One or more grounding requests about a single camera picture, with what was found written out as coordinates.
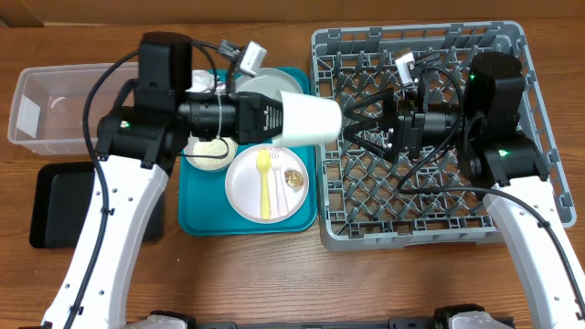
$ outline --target white plate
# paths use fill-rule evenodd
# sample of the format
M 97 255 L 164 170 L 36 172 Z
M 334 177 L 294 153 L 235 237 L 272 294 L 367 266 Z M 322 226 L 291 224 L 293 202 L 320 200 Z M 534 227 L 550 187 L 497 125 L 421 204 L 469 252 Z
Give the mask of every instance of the white plate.
M 279 90 L 303 93 L 303 89 L 290 74 L 279 69 L 262 68 L 256 77 L 241 76 L 236 80 L 236 91 L 254 91 L 280 101 Z
M 268 191 L 271 201 L 271 218 L 262 219 L 260 214 L 260 173 L 256 168 L 256 158 L 260 149 L 270 149 L 275 146 L 271 144 L 260 144 L 246 149 L 236 156 L 231 163 L 226 174 L 226 194 L 231 206 L 238 214 L 247 220 L 261 223 L 273 224 L 289 218 L 294 215 L 307 198 L 309 192 L 309 174 L 303 161 L 293 151 L 279 147 L 281 151 L 282 162 L 282 183 L 284 185 L 284 194 L 289 208 L 286 216 L 278 214 L 276 199 L 276 181 L 272 169 L 268 172 Z M 286 184 L 284 172 L 288 169 L 294 169 L 303 175 L 304 184 L 299 191 L 294 191 Z

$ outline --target dish rack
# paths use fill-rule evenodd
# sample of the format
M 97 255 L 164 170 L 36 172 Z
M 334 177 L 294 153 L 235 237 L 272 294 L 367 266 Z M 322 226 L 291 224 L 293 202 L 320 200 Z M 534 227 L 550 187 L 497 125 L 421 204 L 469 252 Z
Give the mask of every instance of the dish rack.
M 312 37 L 312 88 L 315 95 L 336 100 L 343 107 L 385 88 L 394 88 L 395 100 L 403 88 L 394 64 L 394 53 L 410 48 L 415 56 L 431 51 L 460 82 L 468 78 L 469 65 L 478 53 L 501 51 L 515 55 L 523 65 L 526 89 L 520 103 L 517 129 L 537 144 L 550 170 L 555 201 L 565 228 L 577 214 L 563 172 L 547 110 L 522 27 L 511 21 L 398 27 L 320 29 Z M 429 102 L 457 103 L 454 88 L 443 76 L 424 77 Z M 376 117 L 381 104 L 362 109 Z M 383 133 L 364 132 L 370 141 Z M 421 152 L 426 156 L 431 147 Z M 405 154 L 395 164 L 344 140 L 343 135 L 316 149 L 319 183 L 321 240 L 329 250 L 403 248 L 436 242 L 489 243 L 503 241 L 482 202 L 471 192 L 406 196 L 396 185 L 413 166 Z M 459 176 L 457 158 L 450 151 L 439 161 L 426 164 L 406 184 L 410 188 L 467 186 Z

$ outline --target white paper cup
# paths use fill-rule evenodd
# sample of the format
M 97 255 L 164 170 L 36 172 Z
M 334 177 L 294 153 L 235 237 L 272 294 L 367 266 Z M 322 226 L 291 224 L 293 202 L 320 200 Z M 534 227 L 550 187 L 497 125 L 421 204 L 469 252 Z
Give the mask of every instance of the white paper cup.
M 331 143 L 341 131 L 342 115 L 336 101 L 280 91 L 282 134 L 272 138 L 277 146 Z

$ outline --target plastic bin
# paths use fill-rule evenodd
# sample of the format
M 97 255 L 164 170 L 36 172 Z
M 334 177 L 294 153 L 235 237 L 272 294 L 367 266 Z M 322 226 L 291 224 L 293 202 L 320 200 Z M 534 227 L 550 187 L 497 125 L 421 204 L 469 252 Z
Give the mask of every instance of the plastic bin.
M 393 54 L 410 48 L 415 55 L 439 51 L 442 64 L 464 87 L 473 56 L 483 51 L 514 54 L 523 63 L 526 89 L 520 104 L 518 129 L 524 130 L 544 153 L 555 188 L 557 210 L 564 227 L 577 219 L 567 179 L 548 122 L 536 72 L 522 27 L 516 22 L 479 22 L 398 27 L 321 29 L 312 37 L 312 86 L 315 95 L 348 101 L 401 86 Z M 430 102 L 452 101 L 450 82 L 438 74 L 424 78 Z M 362 109 L 377 116 L 381 104 Z M 385 138 L 366 133 L 371 141 Z M 426 148 L 422 156 L 430 152 Z M 321 239 L 330 250 L 403 248 L 435 242 L 502 241 L 483 204 L 472 193 L 402 196 L 395 193 L 401 177 L 413 166 L 405 154 L 391 164 L 349 143 L 316 150 L 320 197 Z M 407 186 L 465 186 L 458 175 L 454 152 L 425 165 Z
M 91 87 L 112 64 L 30 68 L 20 73 L 8 124 L 8 140 L 42 155 L 85 154 L 81 115 Z M 90 109 L 95 138 L 101 117 L 113 105 L 128 79 L 138 76 L 137 63 L 125 63 L 101 85 Z M 132 95 L 126 100 L 132 103 Z

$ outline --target white connector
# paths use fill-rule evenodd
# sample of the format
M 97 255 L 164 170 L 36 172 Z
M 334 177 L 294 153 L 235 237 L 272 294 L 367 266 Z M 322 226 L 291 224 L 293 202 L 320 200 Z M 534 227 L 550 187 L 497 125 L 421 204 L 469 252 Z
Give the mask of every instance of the white connector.
M 395 58 L 394 61 L 396 62 L 396 68 L 400 75 L 400 80 L 402 84 L 405 86 L 411 85 L 413 83 L 419 82 L 418 78 L 413 78 L 410 74 L 415 67 L 415 60 L 414 54 L 410 51 L 409 48 L 404 50 L 398 51 L 394 54 Z
M 255 77 L 267 52 L 261 45 L 251 41 L 244 50 L 244 55 L 239 63 L 239 71 L 247 76 Z

